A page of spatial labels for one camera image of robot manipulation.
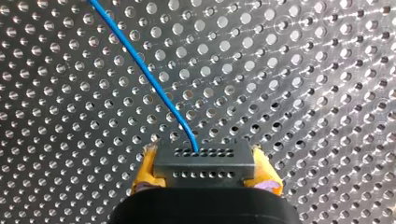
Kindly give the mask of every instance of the blue insulated cable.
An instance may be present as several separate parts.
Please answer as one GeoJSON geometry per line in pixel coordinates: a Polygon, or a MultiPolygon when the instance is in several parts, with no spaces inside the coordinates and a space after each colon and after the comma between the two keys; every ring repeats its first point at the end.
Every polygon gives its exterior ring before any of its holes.
{"type": "Polygon", "coordinates": [[[102,5],[97,0],[88,0],[88,1],[93,5],[96,12],[99,13],[99,15],[102,17],[102,19],[107,23],[107,25],[110,27],[111,31],[117,36],[117,38],[120,40],[120,42],[123,44],[123,46],[128,50],[129,54],[134,58],[137,65],[140,67],[143,74],[148,79],[149,83],[151,83],[151,85],[154,87],[155,91],[160,95],[163,102],[166,104],[166,106],[169,108],[169,110],[175,115],[177,121],[183,127],[184,132],[186,132],[187,136],[190,139],[193,150],[195,152],[198,152],[199,151],[198,143],[195,140],[194,133],[192,132],[189,124],[187,123],[186,120],[184,120],[184,118],[180,115],[180,113],[178,113],[175,106],[172,104],[172,102],[166,96],[160,83],[158,83],[158,81],[155,79],[155,77],[150,73],[149,69],[146,67],[145,63],[139,57],[139,55],[137,54],[137,51],[134,49],[134,47],[129,42],[127,37],[122,33],[122,31],[119,29],[117,24],[107,15],[105,9],[102,7],[102,5]]]}

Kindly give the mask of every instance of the black object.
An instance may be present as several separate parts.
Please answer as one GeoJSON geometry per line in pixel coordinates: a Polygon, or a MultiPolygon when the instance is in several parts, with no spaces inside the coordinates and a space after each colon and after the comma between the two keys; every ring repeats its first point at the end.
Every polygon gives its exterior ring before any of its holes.
{"type": "Polygon", "coordinates": [[[201,144],[198,153],[187,146],[159,144],[154,175],[167,187],[235,188],[254,178],[254,160],[248,141],[201,144]]]}
{"type": "Polygon", "coordinates": [[[286,200],[262,189],[146,189],[125,199],[109,224],[301,224],[286,200]]]}

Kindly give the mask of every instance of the circular hole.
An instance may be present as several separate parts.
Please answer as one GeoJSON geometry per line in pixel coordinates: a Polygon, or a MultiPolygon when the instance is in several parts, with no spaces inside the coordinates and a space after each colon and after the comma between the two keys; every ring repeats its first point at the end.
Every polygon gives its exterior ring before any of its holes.
{"type": "Polygon", "coordinates": [[[242,45],[244,46],[245,49],[249,49],[251,46],[253,46],[253,39],[251,37],[246,37],[242,41],[242,45]]]}
{"type": "Polygon", "coordinates": [[[172,27],[172,31],[175,35],[181,35],[183,33],[184,27],[180,23],[175,23],[172,27]]]}
{"type": "Polygon", "coordinates": [[[277,41],[277,36],[274,34],[269,34],[266,38],[265,41],[267,42],[267,44],[269,45],[274,45],[277,41]]]}
{"type": "Polygon", "coordinates": [[[181,79],[187,79],[190,77],[190,72],[187,69],[181,69],[178,75],[180,76],[181,79]]]}
{"type": "Polygon", "coordinates": [[[265,17],[265,19],[268,20],[268,21],[273,20],[274,17],[275,17],[275,15],[276,15],[276,12],[275,12],[273,9],[271,9],[271,8],[268,8],[268,9],[265,10],[265,12],[264,12],[264,17],[265,17]]]}
{"type": "Polygon", "coordinates": [[[226,17],[220,16],[218,18],[218,27],[224,28],[228,25],[228,19],[226,17]]]}
{"type": "Polygon", "coordinates": [[[146,11],[149,14],[155,14],[157,12],[157,10],[158,10],[158,8],[155,3],[148,3],[148,5],[146,6],[146,11]]]}
{"type": "Polygon", "coordinates": [[[227,40],[223,40],[220,42],[219,47],[221,51],[227,51],[231,47],[231,45],[230,42],[228,42],[227,40]]]}
{"type": "Polygon", "coordinates": [[[216,172],[209,172],[209,177],[210,178],[215,178],[216,177],[216,172]]]}
{"type": "Polygon", "coordinates": [[[198,46],[198,53],[206,54],[208,51],[209,51],[209,48],[207,47],[206,44],[201,44],[198,46]]]}
{"type": "Polygon", "coordinates": [[[205,29],[205,22],[202,20],[198,20],[194,24],[194,28],[196,31],[201,32],[205,29]]]}
{"type": "Polygon", "coordinates": [[[251,15],[245,12],[241,15],[240,20],[243,24],[248,24],[251,22],[251,15]]]}
{"type": "Polygon", "coordinates": [[[159,38],[162,33],[163,33],[163,30],[161,30],[160,27],[154,26],[153,28],[151,28],[151,35],[154,38],[159,38]]]}
{"type": "Polygon", "coordinates": [[[227,177],[228,177],[228,178],[234,178],[234,177],[235,177],[235,173],[234,173],[234,172],[229,172],[229,173],[227,174],[227,177]]]}

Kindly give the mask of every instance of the blue wire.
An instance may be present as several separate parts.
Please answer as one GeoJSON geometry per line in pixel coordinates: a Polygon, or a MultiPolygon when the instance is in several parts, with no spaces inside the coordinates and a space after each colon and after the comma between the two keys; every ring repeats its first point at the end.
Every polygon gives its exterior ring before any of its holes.
{"type": "Polygon", "coordinates": [[[89,2],[93,5],[96,12],[98,12],[99,15],[102,17],[102,19],[107,23],[107,25],[110,27],[110,29],[113,31],[113,33],[117,36],[117,38],[120,40],[120,42],[123,44],[123,46],[128,50],[129,54],[134,58],[137,65],[142,70],[143,74],[146,76],[148,81],[154,87],[155,91],[160,95],[163,102],[166,104],[166,106],[168,106],[169,110],[175,115],[177,121],[183,127],[184,132],[186,132],[187,136],[190,139],[193,150],[195,152],[198,152],[199,151],[198,143],[195,140],[194,133],[192,132],[189,124],[187,123],[186,120],[184,120],[184,118],[180,115],[180,113],[178,113],[175,106],[172,104],[172,102],[166,96],[160,83],[158,83],[158,81],[155,79],[155,77],[150,73],[149,69],[146,67],[145,63],[139,57],[139,55],[137,54],[137,51],[134,49],[134,47],[129,42],[127,37],[122,33],[122,31],[119,29],[117,24],[107,15],[105,9],[102,7],[102,5],[97,0],[89,0],[89,2]]]}

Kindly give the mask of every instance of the perforated metal sheet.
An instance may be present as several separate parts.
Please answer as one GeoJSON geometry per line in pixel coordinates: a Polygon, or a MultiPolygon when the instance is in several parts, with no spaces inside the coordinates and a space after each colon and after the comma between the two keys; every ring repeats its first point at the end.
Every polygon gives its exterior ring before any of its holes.
{"type": "MultiPolygon", "coordinates": [[[[102,0],[200,141],[261,143],[304,223],[396,223],[396,2],[102,0]]],[[[0,223],[105,223],[186,140],[85,1],[0,2],[0,223]]]]}

